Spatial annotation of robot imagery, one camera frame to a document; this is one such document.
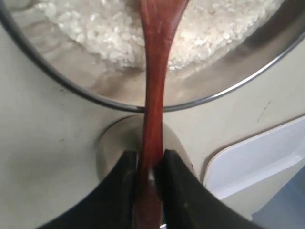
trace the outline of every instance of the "white countertop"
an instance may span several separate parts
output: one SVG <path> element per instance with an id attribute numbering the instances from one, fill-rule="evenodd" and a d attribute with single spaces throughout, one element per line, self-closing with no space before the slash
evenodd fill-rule
<path id="1" fill-rule="evenodd" d="M 94 141 L 127 113 L 85 101 L 42 73 L 0 28 L 0 227 L 33 228 L 98 184 Z M 167 113 L 202 177 L 217 150 L 305 112 L 305 42 L 216 101 Z"/>

